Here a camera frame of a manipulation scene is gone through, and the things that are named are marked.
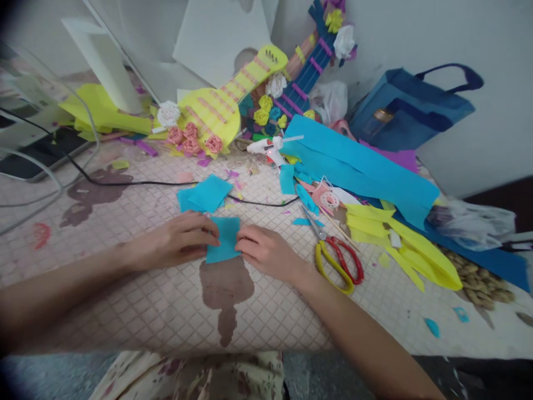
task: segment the wooden stick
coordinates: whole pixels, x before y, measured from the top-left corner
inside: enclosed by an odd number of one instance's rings
[[[346,232],[344,232],[344,231],[340,228],[339,224],[337,224],[337,223],[333,220],[333,218],[331,218],[331,217],[328,215],[328,213],[326,212],[326,210],[324,210],[323,207],[320,207],[320,209],[322,210],[322,212],[324,213],[324,215],[326,216],[326,218],[329,219],[329,222],[331,222],[331,223],[333,224],[333,226],[334,226],[335,228],[337,228],[337,229],[339,230],[340,233],[343,234],[343,236],[348,240],[348,242],[349,242],[353,247],[355,247],[355,249],[356,249],[359,253],[361,253],[361,250],[359,250],[359,249],[357,248],[357,246],[355,245],[355,242],[351,239],[351,237],[349,237],[349,236],[346,234]]]

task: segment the pink paper rose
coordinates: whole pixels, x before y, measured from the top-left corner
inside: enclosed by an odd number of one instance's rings
[[[183,142],[182,150],[185,153],[196,154],[201,150],[201,148],[196,138],[189,137],[185,140],[185,142]]]
[[[183,140],[183,131],[177,126],[168,128],[167,140],[172,144],[180,144]]]
[[[218,154],[220,153],[220,150],[222,150],[222,139],[220,139],[217,135],[212,135],[209,139],[207,139],[205,145],[212,152],[212,154]]]
[[[198,137],[198,127],[194,122],[189,122],[187,126],[185,126],[185,137],[187,138],[197,138]]]

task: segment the person's left hand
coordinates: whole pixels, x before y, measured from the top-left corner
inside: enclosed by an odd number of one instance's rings
[[[120,245],[132,271],[168,268],[207,254],[207,245],[219,246],[217,225],[199,212],[185,211],[153,231]]]

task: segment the yellow paper flower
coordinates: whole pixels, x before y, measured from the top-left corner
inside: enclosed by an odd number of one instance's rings
[[[259,126],[265,126],[268,123],[269,112],[263,108],[260,108],[254,112],[254,121]]]
[[[304,112],[304,117],[310,118],[312,120],[315,120],[315,112],[312,109],[307,110]]]
[[[261,107],[266,112],[270,112],[270,109],[272,109],[272,99],[270,96],[267,96],[266,94],[262,95],[259,99],[259,107]]]
[[[285,114],[279,117],[278,126],[280,129],[285,129],[287,127],[287,116]]]
[[[338,8],[328,14],[326,18],[326,26],[329,33],[337,33],[343,26],[343,15]]]

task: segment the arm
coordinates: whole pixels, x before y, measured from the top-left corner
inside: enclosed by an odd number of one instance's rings
[[[235,249],[243,252],[246,261],[301,293],[378,398],[444,399],[411,355],[314,266],[302,260],[281,235],[248,226],[237,238]]]
[[[75,305],[116,279],[183,264],[218,246],[218,228],[186,212],[150,233],[0,291],[1,343],[12,351]]]

